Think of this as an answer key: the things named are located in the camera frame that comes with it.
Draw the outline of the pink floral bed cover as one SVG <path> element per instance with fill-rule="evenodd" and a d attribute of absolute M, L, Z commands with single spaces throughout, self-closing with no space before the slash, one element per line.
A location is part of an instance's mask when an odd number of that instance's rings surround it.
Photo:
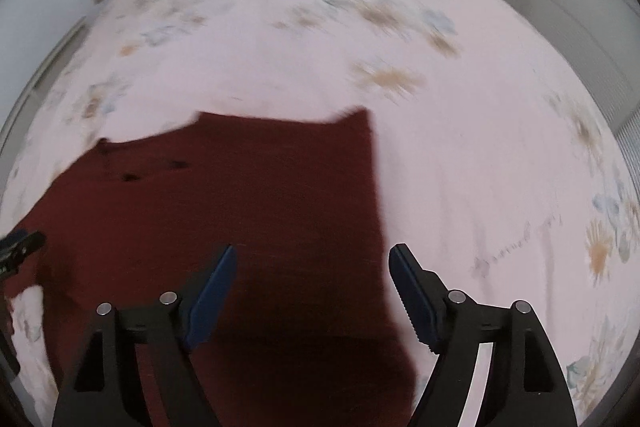
<path fill-rule="evenodd" d="M 576 72 L 502 0 L 107 0 L 1 193 L 46 243 L 1 286 L 24 406 L 54 425 L 101 303 L 231 245 L 190 354 L 216 426 L 403 426 L 437 355 L 397 244 L 481 305 L 529 303 L 578 426 L 639 332 L 639 201 Z"/>

